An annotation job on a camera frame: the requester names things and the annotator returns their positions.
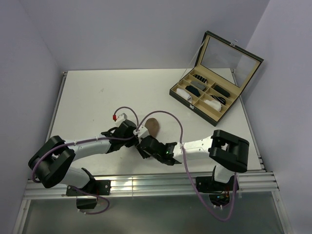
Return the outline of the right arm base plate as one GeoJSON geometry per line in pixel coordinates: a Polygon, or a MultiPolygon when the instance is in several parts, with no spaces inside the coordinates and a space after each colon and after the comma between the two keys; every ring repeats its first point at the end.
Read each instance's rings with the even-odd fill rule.
{"type": "Polygon", "coordinates": [[[212,176],[198,176],[195,178],[195,184],[200,193],[232,191],[234,188],[234,176],[227,183],[214,181],[212,176]]]}

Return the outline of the grey rolled sock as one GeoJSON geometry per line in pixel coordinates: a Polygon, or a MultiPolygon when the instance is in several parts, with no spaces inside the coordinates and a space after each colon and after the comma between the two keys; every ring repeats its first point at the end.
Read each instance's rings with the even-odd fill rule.
{"type": "Polygon", "coordinates": [[[191,81],[191,85],[195,86],[196,88],[204,91],[206,86],[204,84],[201,84],[200,82],[198,81],[191,81]]]}

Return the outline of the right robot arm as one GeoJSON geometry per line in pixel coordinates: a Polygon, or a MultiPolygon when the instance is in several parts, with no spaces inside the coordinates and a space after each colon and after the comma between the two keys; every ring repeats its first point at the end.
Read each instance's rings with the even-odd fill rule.
{"type": "Polygon", "coordinates": [[[222,190],[234,173],[248,170],[249,142],[223,130],[215,130],[213,135],[201,140],[166,144],[149,135],[146,129],[134,130],[133,133],[143,158],[151,156],[168,166],[182,164],[186,159],[212,159],[216,165],[211,185],[216,190],[222,190]]]}

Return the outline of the aluminium frame rail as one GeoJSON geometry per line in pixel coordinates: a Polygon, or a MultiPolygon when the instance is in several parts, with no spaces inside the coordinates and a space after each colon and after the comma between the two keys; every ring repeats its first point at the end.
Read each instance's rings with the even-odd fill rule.
{"type": "MultiPolygon", "coordinates": [[[[109,198],[195,194],[185,173],[96,176],[95,179],[111,182],[109,198]]],[[[238,180],[239,191],[242,193],[279,191],[272,172],[244,173],[238,176],[238,180]]],[[[24,200],[66,199],[68,198],[66,190],[66,186],[62,184],[46,189],[43,185],[29,180],[22,198],[24,200]]]]}

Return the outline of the white rolled sock in box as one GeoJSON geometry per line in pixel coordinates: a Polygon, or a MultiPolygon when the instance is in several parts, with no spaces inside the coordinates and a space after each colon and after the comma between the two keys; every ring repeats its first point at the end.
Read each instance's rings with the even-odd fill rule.
{"type": "Polygon", "coordinates": [[[219,101],[217,100],[204,100],[204,102],[209,105],[210,107],[212,107],[214,110],[220,112],[222,110],[222,105],[219,101]]]}

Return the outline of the black compartment storage box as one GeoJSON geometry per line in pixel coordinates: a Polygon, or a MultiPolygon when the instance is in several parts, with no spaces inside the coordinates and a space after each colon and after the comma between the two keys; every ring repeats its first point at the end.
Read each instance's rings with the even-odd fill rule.
{"type": "Polygon", "coordinates": [[[170,89],[169,95],[211,125],[216,126],[239,99],[264,59],[210,31],[204,33],[196,56],[191,60],[193,68],[183,73],[179,81],[170,89]],[[194,74],[206,78],[208,83],[205,84],[196,79],[194,74]],[[198,81],[206,86],[204,91],[197,88],[201,94],[200,97],[196,97],[185,89],[186,86],[191,85],[191,81],[198,81]],[[225,97],[214,90],[213,87],[216,85],[227,90],[230,97],[225,97]],[[193,102],[189,103],[180,97],[176,93],[177,88],[188,92],[193,102]],[[204,102],[206,99],[215,100],[211,95],[225,98],[226,105],[221,104],[220,112],[204,102]]]}

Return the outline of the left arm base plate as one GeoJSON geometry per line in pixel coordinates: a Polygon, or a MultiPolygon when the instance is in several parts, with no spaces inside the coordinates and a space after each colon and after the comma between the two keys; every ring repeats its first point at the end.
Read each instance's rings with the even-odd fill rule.
{"type": "Polygon", "coordinates": [[[84,195],[109,195],[111,188],[110,180],[95,180],[89,182],[83,188],[76,190],[73,186],[68,186],[66,196],[84,196],[84,195]]]}

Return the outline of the dark striped rolled sock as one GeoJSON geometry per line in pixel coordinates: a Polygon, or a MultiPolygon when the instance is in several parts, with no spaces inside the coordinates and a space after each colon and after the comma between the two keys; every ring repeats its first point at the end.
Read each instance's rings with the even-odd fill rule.
{"type": "Polygon", "coordinates": [[[223,97],[219,97],[219,96],[215,96],[215,95],[211,95],[211,97],[213,99],[215,99],[216,101],[220,102],[222,105],[226,105],[226,100],[223,97]]]}

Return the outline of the black white striped rolled sock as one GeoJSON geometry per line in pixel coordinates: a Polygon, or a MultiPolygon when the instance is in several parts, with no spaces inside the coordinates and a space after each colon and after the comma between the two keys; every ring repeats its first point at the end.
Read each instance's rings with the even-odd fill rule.
{"type": "Polygon", "coordinates": [[[205,83],[205,84],[208,83],[207,79],[204,78],[204,77],[202,77],[201,75],[194,74],[193,76],[194,76],[196,79],[200,80],[201,82],[203,82],[203,83],[205,83]]]}

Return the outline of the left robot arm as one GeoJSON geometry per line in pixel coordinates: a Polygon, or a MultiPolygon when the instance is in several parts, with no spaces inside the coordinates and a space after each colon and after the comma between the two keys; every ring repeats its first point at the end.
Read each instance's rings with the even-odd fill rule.
{"type": "Polygon", "coordinates": [[[94,177],[85,168],[71,166],[72,162],[88,156],[109,154],[123,146],[133,146],[136,141],[133,131],[136,127],[132,121],[124,120],[95,138],[69,142],[60,136],[53,136],[29,160],[31,178],[45,188],[66,184],[89,195],[95,188],[94,177]]]}

